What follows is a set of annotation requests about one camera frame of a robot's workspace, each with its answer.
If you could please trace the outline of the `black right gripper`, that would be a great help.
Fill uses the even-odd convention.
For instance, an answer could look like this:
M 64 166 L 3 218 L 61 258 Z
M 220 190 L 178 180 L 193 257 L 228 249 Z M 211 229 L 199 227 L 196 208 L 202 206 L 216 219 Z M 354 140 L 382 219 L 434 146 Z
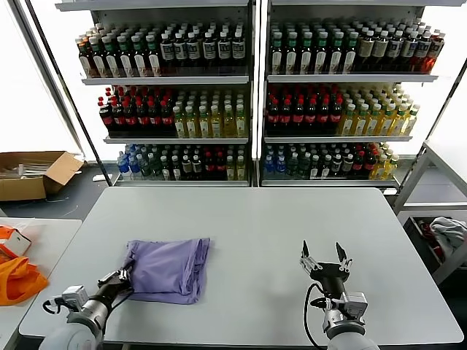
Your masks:
M 306 241 L 303 240 L 300 264 L 304 270 L 312 270 L 309 273 L 311 280 L 317 281 L 327 298 L 340 298 L 346 291 L 344 283 L 349 278 L 352 259 L 347 256 L 344 248 L 336 243 L 336 251 L 340 264 L 324 262 L 319 264 L 309 254 Z

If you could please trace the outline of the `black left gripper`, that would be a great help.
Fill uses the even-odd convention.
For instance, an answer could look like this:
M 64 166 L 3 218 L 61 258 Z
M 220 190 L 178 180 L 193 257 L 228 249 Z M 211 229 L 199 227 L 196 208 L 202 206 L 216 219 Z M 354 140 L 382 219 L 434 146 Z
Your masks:
M 119 295 L 133 292 L 131 283 L 131 269 L 120 268 L 108 273 L 97 281 L 98 296 L 106 300 L 115 300 Z

